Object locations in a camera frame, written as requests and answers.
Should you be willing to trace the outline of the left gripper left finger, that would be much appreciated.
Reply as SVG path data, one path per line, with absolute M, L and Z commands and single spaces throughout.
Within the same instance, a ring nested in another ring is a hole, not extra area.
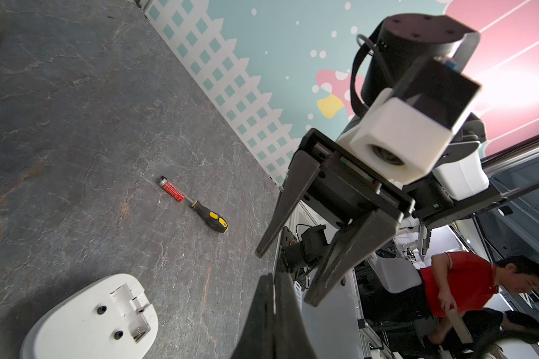
M 267 274 L 260 277 L 243 333 L 231 359 L 274 358 L 273 322 L 273 277 Z

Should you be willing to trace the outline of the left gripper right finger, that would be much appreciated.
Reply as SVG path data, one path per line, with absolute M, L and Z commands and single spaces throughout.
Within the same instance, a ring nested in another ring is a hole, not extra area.
M 278 273 L 275 289 L 275 358 L 316 358 L 302 321 L 302 315 L 287 273 Z

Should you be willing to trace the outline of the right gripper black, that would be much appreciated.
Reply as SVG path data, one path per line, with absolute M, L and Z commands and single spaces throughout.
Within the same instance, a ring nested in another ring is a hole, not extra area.
M 305 294 L 304 302 L 313 307 L 351 269 L 395 237 L 416 203 L 316 129 L 305 134 L 292 158 L 271 221 L 255 250 L 257 257 L 270 249 L 300 201 L 334 228 L 343 227 L 333 237 Z

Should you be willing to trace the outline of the black yellow screwdriver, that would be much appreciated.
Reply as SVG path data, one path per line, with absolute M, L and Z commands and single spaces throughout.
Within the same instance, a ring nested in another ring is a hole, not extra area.
M 218 233 L 226 233 L 228 231 L 228 223 L 220 214 L 204 206 L 199 200 L 193 200 L 188 196 L 184 200 L 190 204 L 190 208 L 200 216 L 209 228 Z

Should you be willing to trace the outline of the white alarm device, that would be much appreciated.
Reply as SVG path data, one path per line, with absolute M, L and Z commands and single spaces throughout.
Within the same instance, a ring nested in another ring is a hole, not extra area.
M 137 278 L 116 274 L 79 290 L 25 336 L 21 358 L 143 358 L 159 320 Z

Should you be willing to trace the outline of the red battery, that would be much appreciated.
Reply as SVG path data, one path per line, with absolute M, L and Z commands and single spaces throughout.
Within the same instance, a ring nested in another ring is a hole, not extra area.
M 166 191 L 170 196 L 172 196 L 176 201 L 182 202 L 186 199 L 184 193 L 178 190 L 172 183 L 165 177 L 161 176 L 158 182 L 159 186 Z

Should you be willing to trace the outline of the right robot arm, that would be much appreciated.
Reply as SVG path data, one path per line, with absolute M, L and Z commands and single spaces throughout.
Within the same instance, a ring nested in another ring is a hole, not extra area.
M 400 229 L 418 227 L 425 253 L 433 229 L 504 200 L 479 156 L 486 131 L 473 107 L 482 87 L 463 73 L 480 39 L 449 16 L 419 13 L 387 17 L 362 38 L 353 119 L 336 140 L 314 129 L 302 138 L 256 250 L 266 254 L 299 203 L 336 229 L 307 304 L 319 305 Z

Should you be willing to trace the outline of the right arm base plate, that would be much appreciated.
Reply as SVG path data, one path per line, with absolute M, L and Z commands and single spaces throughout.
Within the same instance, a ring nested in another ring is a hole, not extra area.
M 309 227 L 301 239 L 292 239 L 282 248 L 281 265 L 285 272 L 295 274 L 301 269 L 311 272 L 320 264 L 329 249 L 325 230 L 324 224 Z

